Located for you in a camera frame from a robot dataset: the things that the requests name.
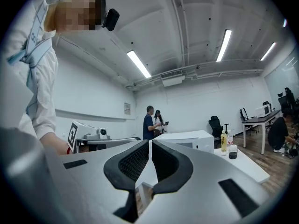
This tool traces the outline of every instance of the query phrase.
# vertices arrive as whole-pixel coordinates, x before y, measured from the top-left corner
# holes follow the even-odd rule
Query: air conditioner
[[[161,79],[163,85],[167,87],[175,84],[181,84],[183,80],[185,80],[185,76],[183,76],[182,70],[176,70],[176,71],[162,74]]]

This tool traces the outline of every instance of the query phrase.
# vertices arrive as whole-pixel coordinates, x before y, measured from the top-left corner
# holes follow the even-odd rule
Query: jar
[[[232,144],[229,148],[228,157],[230,159],[236,159],[238,155],[238,147],[236,144]]]

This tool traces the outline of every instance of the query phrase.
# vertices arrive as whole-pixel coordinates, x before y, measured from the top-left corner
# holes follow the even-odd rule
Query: yellow bottle
[[[222,131],[222,134],[220,136],[221,139],[221,155],[225,156],[226,155],[226,150],[227,150],[227,145],[228,145],[228,137],[224,130]]]

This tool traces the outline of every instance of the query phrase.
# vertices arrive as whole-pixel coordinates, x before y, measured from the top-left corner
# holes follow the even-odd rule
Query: white lid
[[[232,144],[229,148],[229,151],[232,152],[232,151],[237,151],[238,150],[238,147],[236,144]]]

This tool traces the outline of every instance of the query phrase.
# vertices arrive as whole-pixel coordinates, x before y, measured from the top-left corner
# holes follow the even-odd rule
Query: person
[[[163,122],[163,119],[162,119],[162,116],[161,116],[161,113],[159,110],[156,110],[156,113],[155,113],[155,116],[153,118],[153,124],[160,124],[160,126],[157,127],[157,130],[159,130],[160,134],[162,133],[162,126],[165,125],[165,123]]]
[[[29,67],[24,60],[10,63],[11,57],[27,51],[30,39],[39,44],[51,39],[55,33],[70,30],[95,30],[101,24],[105,0],[61,0],[48,5],[45,0],[29,0],[16,17],[4,40],[2,56],[12,67],[18,78],[27,84],[29,76],[35,70],[35,110],[24,112],[18,128],[38,138],[43,145],[53,146],[58,154],[70,152],[66,141],[55,135],[56,114],[53,102],[53,85],[57,74],[58,60],[51,42],[49,49],[42,54],[35,67]],[[35,34],[33,24],[38,20]]]
[[[271,126],[268,134],[268,142],[274,148],[274,152],[284,153],[285,149],[282,147],[285,141],[296,145],[295,139],[289,136],[286,123],[292,121],[292,110],[289,108],[284,109],[282,117],[279,117]]]
[[[289,107],[294,110],[295,109],[294,94],[292,93],[292,91],[288,87],[285,88],[285,95],[286,95],[286,100],[288,102]]]
[[[154,107],[148,106],[146,108],[147,114],[143,120],[143,139],[152,140],[154,138],[154,129],[159,127],[161,123],[153,124],[152,115],[154,114]]]

